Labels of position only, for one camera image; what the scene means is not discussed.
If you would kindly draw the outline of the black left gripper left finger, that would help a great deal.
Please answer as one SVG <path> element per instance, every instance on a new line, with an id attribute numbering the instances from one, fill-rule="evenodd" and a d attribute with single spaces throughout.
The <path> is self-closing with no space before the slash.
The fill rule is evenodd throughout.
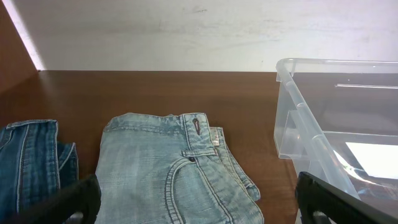
<path id="1" fill-rule="evenodd" d="M 4 220 L 3 224 L 65 223 L 72 215 L 81 213 L 80 222 L 94 224 L 101 206 L 101 190 L 97 176 L 89 175 L 62 189 L 48 200 Z"/>

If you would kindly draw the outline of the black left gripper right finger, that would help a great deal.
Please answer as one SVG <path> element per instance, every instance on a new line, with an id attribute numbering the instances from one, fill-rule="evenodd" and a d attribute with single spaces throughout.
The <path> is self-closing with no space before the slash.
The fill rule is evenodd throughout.
<path id="1" fill-rule="evenodd" d="M 308 173 L 300 172 L 295 198 L 302 224 L 397 224 L 397 219 Z"/>

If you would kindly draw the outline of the clear plastic storage container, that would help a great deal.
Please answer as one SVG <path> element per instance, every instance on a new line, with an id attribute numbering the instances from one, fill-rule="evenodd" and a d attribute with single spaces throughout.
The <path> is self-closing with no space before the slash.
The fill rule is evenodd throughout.
<path id="1" fill-rule="evenodd" d="M 367 175 L 346 143 L 397 145 L 397 63 L 285 58 L 276 70 L 278 156 L 396 217 L 397 179 Z"/>

